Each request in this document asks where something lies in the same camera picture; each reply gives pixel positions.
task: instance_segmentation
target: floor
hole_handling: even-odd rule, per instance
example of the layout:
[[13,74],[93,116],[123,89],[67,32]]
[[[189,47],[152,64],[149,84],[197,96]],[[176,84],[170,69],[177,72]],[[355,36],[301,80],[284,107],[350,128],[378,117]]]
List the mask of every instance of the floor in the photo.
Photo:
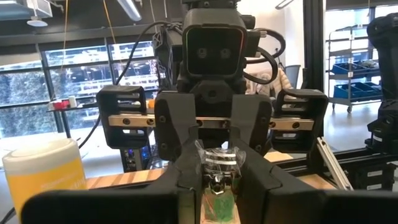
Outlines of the floor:
[[[369,137],[366,125],[376,119],[378,103],[371,105],[358,105],[353,107],[351,114],[348,114],[345,106],[336,105],[333,111],[331,105],[328,108],[325,116],[325,138],[329,145],[337,151],[356,149],[364,146],[364,140]],[[89,130],[75,130],[72,136],[85,137]],[[64,138],[64,135],[54,133],[54,138]],[[95,141],[88,141],[84,147],[83,165],[87,177],[97,177],[100,175],[119,174],[123,172],[123,167],[120,161],[118,150],[112,150],[108,147],[103,147],[104,138],[102,129],[99,128],[93,135]],[[0,145],[15,146],[20,141],[8,142]],[[0,150],[0,157],[7,153],[5,150]],[[12,207],[12,201],[7,188],[4,172],[0,171],[0,219],[5,216],[8,210]],[[10,224],[16,224],[17,220],[13,218]]]

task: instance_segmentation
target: green object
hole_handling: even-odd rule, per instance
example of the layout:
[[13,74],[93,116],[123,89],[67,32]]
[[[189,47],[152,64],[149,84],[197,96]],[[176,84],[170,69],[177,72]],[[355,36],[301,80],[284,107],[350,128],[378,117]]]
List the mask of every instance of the green object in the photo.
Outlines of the green object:
[[232,191],[214,195],[210,189],[206,189],[204,198],[206,220],[228,223],[234,218],[235,199]]

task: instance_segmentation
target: white jacket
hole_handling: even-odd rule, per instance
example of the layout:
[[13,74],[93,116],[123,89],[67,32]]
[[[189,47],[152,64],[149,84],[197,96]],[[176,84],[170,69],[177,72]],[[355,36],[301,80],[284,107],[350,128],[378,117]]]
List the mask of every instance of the white jacket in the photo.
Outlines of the white jacket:
[[[262,80],[270,80],[272,71],[270,69],[263,70],[261,72],[250,73],[250,75],[260,78]],[[285,72],[279,68],[278,75],[274,81],[267,85],[261,85],[252,81],[246,80],[246,94],[260,94],[260,95],[271,95],[271,90],[275,91],[275,96],[279,94],[282,89],[293,88],[287,78]]]

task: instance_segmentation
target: shelving cart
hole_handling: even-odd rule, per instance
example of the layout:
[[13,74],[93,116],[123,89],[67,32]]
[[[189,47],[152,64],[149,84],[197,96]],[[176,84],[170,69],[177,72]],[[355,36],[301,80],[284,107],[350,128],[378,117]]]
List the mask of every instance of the shelving cart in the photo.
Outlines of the shelving cart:
[[[352,112],[354,105],[374,103],[380,101],[382,98],[381,87],[372,82],[353,82],[353,80],[366,78],[370,80],[372,77],[380,76],[380,70],[377,67],[365,66],[360,60],[355,61],[354,55],[361,52],[369,52],[373,47],[366,47],[361,49],[353,48],[354,30],[359,26],[345,27],[335,30],[329,34],[329,63],[328,63],[328,89],[330,90],[330,80],[346,80],[347,84],[336,84],[333,86],[333,97],[329,94],[332,108],[335,109],[336,104],[346,105],[347,112]],[[331,37],[334,32],[349,31],[349,48],[344,50],[331,51]],[[346,58],[347,62],[335,63],[333,67],[330,66],[331,58]]]

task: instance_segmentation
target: office chair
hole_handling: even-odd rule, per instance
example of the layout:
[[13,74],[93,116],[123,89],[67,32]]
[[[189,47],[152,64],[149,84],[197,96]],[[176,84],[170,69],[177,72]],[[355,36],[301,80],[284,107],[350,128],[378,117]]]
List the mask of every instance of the office chair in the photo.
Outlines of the office chair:
[[285,74],[293,88],[297,88],[300,67],[301,65],[289,65],[285,67]]

